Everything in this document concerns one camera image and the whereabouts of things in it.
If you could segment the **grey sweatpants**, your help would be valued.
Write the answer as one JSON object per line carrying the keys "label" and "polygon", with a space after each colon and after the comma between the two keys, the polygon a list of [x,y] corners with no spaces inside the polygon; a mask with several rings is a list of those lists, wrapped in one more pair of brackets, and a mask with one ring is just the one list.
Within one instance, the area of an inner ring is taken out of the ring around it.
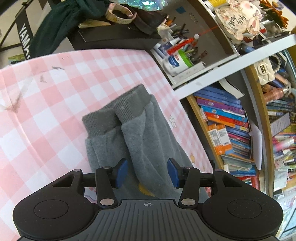
{"label": "grey sweatpants", "polygon": [[174,158],[182,167],[192,163],[179,145],[156,98],[140,84],[100,110],[82,118],[88,137],[85,140],[92,171],[114,167],[128,161],[123,185],[114,190],[122,199],[175,199],[176,189],[169,177],[167,162]]}

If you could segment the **lower orange white box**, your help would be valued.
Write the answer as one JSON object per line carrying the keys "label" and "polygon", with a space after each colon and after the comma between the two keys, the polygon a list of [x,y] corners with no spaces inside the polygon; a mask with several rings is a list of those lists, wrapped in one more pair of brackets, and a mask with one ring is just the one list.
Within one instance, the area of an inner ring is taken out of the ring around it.
{"label": "lower orange white box", "polygon": [[211,142],[212,142],[214,149],[216,151],[216,154],[218,156],[224,155],[225,148],[222,145],[221,138],[218,134],[216,124],[214,123],[212,125],[207,126],[207,129],[208,129],[208,134],[210,136]]}

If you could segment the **orange white box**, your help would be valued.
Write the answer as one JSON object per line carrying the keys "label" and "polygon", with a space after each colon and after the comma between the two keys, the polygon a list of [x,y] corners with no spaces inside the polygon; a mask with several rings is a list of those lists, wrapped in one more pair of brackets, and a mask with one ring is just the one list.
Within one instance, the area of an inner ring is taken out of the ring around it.
{"label": "orange white box", "polygon": [[210,136],[211,142],[212,142],[214,149],[216,151],[216,154],[218,156],[224,155],[225,148],[222,145],[221,138],[218,134],[216,124],[214,123],[212,125],[207,126],[207,129],[208,129],[208,134]]}
{"label": "orange white box", "polygon": [[222,147],[224,149],[224,154],[229,155],[233,153],[233,148],[230,142],[230,138],[228,136],[226,126],[223,124],[216,125],[217,132],[219,134],[220,140],[222,142]]}

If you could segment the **upper orange white box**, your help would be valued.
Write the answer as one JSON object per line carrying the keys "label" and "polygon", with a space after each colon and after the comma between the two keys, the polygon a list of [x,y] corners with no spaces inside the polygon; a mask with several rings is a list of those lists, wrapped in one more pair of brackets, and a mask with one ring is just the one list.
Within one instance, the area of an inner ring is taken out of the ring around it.
{"label": "upper orange white box", "polygon": [[219,134],[220,140],[222,142],[222,147],[224,149],[224,154],[229,155],[233,153],[233,148],[230,142],[230,138],[228,136],[226,126],[223,124],[216,125],[217,132]]}

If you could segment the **row of leaning books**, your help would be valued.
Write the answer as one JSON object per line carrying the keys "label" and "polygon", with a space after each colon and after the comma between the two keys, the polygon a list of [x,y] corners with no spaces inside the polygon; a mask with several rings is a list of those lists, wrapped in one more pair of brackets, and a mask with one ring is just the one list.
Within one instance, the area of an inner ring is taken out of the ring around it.
{"label": "row of leaning books", "polygon": [[193,94],[207,126],[214,123],[226,126],[233,153],[220,155],[223,169],[242,180],[248,180],[257,175],[257,169],[252,157],[249,121],[239,99],[241,95],[241,92],[236,95],[215,85]]}

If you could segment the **white tablet on books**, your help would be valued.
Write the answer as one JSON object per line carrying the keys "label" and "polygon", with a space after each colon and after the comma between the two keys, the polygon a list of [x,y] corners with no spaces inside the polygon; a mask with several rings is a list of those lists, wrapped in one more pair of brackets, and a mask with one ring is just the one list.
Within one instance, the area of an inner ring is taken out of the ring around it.
{"label": "white tablet on books", "polygon": [[256,168],[261,170],[262,168],[262,133],[257,125],[253,121],[249,121],[250,132],[249,135],[252,138],[252,154]]}

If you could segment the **wooden bookshelf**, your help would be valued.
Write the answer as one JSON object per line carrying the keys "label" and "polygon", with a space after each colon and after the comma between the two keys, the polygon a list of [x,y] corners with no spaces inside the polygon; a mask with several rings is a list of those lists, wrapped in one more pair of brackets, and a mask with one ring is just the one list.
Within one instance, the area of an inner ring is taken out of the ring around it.
{"label": "wooden bookshelf", "polygon": [[182,100],[212,168],[273,196],[270,121],[257,70],[249,66]]}

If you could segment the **pink cartoon desk mat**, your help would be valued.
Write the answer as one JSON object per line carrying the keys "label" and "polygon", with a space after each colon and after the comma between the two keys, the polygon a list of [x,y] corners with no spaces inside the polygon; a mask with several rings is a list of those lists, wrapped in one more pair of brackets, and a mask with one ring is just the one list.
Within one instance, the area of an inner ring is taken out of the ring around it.
{"label": "pink cartoon desk mat", "polygon": [[145,51],[73,51],[1,69],[1,240],[19,238],[12,216],[19,201],[73,169],[90,172],[83,116],[139,84],[193,166],[211,172],[183,106]]}

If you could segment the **white jar green lid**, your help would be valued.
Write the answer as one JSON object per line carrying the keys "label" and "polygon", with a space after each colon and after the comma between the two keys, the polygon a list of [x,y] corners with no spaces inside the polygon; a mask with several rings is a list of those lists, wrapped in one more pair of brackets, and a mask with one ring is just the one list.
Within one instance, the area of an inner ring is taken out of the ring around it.
{"label": "white jar green lid", "polygon": [[193,63],[183,50],[178,50],[174,54],[163,60],[163,68],[171,76],[177,76],[185,70],[191,68]]}

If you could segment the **white quilted handbag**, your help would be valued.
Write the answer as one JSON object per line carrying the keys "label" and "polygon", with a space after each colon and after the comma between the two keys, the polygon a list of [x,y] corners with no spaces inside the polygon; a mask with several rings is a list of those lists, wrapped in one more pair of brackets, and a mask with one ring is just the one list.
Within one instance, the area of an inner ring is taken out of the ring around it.
{"label": "white quilted handbag", "polygon": [[280,70],[280,67],[281,67],[280,58],[276,54],[272,55],[272,57],[274,57],[277,60],[275,69],[273,69],[273,66],[271,64],[269,57],[264,58],[253,64],[256,70],[256,73],[258,76],[258,82],[260,85],[265,85],[269,82],[274,81],[275,74]]}

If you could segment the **red bottle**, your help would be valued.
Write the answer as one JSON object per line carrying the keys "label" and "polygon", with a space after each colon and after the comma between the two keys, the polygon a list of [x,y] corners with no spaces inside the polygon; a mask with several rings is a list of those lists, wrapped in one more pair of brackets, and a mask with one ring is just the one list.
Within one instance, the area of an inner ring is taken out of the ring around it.
{"label": "red bottle", "polygon": [[194,37],[190,38],[190,39],[186,39],[183,42],[171,47],[170,49],[167,50],[167,54],[168,55],[172,55],[174,54],[177,50],[181,49],[182,47],[184,47],[187,44],[191,44],[192,42],[194,42],[195,40],[198,40],[200,37],[199,34],[195,34]]}

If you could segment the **pink wristwatch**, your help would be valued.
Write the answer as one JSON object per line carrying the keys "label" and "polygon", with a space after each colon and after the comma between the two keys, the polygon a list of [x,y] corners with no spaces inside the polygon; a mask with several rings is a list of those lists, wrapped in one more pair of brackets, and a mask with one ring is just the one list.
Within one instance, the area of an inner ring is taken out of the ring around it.
{"label": "pink wristwatch", "polygon": [[105,13],[105,17],[111,22],[128,25],[137,17],[137,13],[133,13],[127,7],[120,4],[110,3]]}

